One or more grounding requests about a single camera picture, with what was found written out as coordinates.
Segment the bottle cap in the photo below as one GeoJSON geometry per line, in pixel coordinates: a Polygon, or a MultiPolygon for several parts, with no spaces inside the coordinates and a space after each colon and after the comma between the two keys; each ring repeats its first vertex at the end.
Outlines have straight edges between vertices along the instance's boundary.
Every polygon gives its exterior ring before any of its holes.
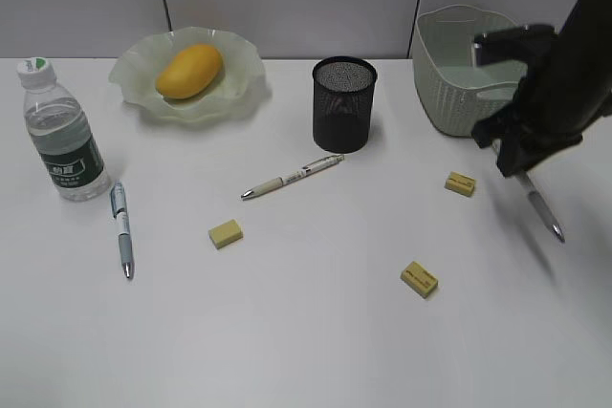
{"type": "Polygon", "coordinates": [[[57,81],[54,66],[46,57],[29,57],[17,64],[21,86],[26,90],[44,88],[57,81]]]}

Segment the ballpoint pen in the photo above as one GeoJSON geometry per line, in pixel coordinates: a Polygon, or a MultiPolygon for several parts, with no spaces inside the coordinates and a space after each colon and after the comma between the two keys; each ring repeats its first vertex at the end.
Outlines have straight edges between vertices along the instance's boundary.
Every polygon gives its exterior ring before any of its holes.
{"type": "Polygon", "coordinates": [[[132,255],[132,236],[130,235],[130,222],[127,216],[127,201],[125,190],[121,182],[115,183],[111,189],[111,208],[113,218],[117,222],[119,234],[119,252],[121,255],[121,266],[127,279],[134,277],[134,258],[132,255]]]}
{"type": "MultiPolygon", "coordinates": [[[[492,149],[495,152],[495,155],[499,155],[499,141],[496,140],[492,144],[492,149]]],[[[563,230],[561,229],[561,225],[558,220],[555,218],[555,214],[550,209],[550,207],[542,198],[542,195],[539,191],[537,191],[536,186],[529,178],[525,171],[520,171],[514,174],[518,182],[522,185],[523,189],[527,192],[527,199],[529,200],[532,207],[537,212],[540,220],[546,225],[548,230],[557,237],[562,243],[565,243],[565,236],[563,235],[563,230]]]]}
{"type": "Polygon", "coordinates": [[[321,158],[320,160],[306,164],[299,171],[296,171],[287,177],[277,177],[276,179],[272,179],[271,181],[262,183],[250,190],[247,190],[240,195],[240,198],[243,200],[257,198],[258,196],[270,193],[278,188],[282,188],[285,185],[299,181],[300,179],[308,177],[318,171],[335,166],[342,160],[344,160],[344,155],[332,155],[331,157],[321,158]]]}

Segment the green bottle label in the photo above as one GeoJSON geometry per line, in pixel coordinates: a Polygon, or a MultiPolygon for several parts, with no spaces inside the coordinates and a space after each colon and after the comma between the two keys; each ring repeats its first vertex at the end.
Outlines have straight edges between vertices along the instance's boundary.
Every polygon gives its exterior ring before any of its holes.
{"type": "Polygon", "coordinates": [[[83,145],[62,155],[40,154],[51,179],[62,188],[78,188],[93,182],[104,169],[94,137],[83,145]]]}

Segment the wavy-edged plate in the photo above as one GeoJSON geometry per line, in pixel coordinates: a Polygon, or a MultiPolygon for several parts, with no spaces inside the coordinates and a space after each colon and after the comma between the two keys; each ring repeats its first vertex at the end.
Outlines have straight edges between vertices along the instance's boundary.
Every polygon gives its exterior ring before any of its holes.
{"type": "Polygon", "coordinates": [[[141,105],[158,118],[203,121],[231,113],[252,83],[265,74],[255,46],[234,32],[184,28],[139,40],[115,63],[108,80],[121,87],[123,99],[141,105]],[[209,43],[223,56],[223,68],[204,91],[181,101],[155,89],[157,76],[181,50],[209,43]]]}

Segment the yellow eraser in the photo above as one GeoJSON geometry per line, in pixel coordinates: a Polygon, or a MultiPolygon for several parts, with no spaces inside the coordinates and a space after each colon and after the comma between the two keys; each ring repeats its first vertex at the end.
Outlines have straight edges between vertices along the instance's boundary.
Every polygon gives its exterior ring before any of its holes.
{"type": "Polygon", "coordinates": [[[221,248],[242,239],[242,229],[235,220],[230,220],[208,232],[215,247],[221,248]]]}
{"type": "Polygon", "coordinates": [[[402,271],[402,280],[424,298],[438,287],[438,280],[417,262],[412,262],[402,271]]]}
{"type": "Polygon", "coordinates": [[[476,181],[470,177],[462,176],[456,172],[451,172],[448,176],[444,188],[452,190],[464,196],[471,196],[474,192],[476,181]]]}

